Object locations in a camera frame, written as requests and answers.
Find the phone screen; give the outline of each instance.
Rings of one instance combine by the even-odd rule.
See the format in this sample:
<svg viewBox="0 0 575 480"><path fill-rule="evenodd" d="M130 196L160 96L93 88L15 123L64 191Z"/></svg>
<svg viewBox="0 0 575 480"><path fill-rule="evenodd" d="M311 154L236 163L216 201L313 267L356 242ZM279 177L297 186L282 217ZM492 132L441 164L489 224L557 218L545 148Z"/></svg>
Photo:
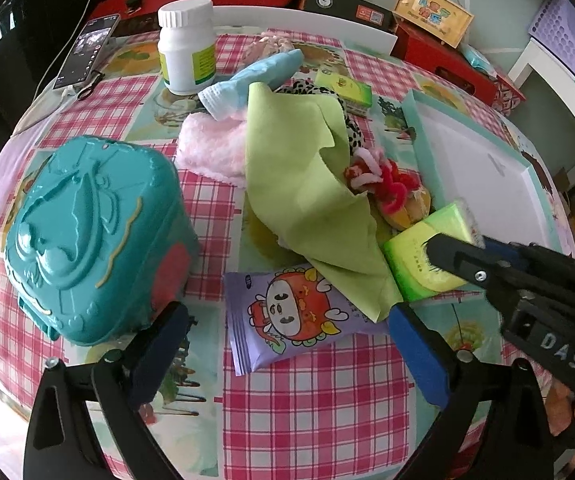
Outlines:
<svg viewBox="0 0 575 480"><path fill-rule="evenodd" d="M82 83L90 75L101 47L112 32L119 15L90 20L74 41L74 46L59 72L54 88Z"/></svg>

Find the wet wipes package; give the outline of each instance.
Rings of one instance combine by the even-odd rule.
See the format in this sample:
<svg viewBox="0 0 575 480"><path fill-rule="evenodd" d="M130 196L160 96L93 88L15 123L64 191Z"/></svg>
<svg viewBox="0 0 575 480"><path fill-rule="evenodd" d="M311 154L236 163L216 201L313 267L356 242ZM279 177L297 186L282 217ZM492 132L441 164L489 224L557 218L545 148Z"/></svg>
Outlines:
<svg viewBox="0 0 575 480"><path fill-rule="evenodd" d="M305 264L224 276L228 333L236 375L324 346L353 333L388 333Z"/></svg>

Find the green felt fabric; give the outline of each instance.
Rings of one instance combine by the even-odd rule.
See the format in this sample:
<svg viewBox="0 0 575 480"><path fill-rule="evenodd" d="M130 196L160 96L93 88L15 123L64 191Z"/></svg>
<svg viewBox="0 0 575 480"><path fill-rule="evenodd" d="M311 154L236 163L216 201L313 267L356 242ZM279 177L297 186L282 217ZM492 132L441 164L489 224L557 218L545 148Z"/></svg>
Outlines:
<svg viewBox="0 0 575 480"><path fill-rule="evenodd" d="M349 145L334 97L250 86L247 194L254 213L373 321L403 301L365 194L345 185Z"/></svg>

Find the purple perforated basket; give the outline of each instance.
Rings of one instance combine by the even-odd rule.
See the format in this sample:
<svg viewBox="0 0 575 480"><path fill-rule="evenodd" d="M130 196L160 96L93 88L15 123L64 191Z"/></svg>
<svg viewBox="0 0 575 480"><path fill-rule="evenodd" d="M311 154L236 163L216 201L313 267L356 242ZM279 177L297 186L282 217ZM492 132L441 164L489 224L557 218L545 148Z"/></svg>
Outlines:
<svg viewBox="0 0 575 480"><path fill-rule="evenodd" d="M528 32L575 75L575 9L568 0L543 0Z"/></svg>

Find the hand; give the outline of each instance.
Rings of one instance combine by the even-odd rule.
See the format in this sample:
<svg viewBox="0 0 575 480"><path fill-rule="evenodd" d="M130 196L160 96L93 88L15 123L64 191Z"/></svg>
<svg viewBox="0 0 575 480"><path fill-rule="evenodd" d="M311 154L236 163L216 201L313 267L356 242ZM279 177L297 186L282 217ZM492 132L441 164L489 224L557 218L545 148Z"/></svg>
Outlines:
<svg viewBox="0 0 575 480"><path fill-rule="evenodd" d="M545 399L545 412L547 413L550 431L554 436L560 434L571 423L570 394L570 389L555 379ZM571 469L575 468L575 455L570 461L569 467Z"/></svg>

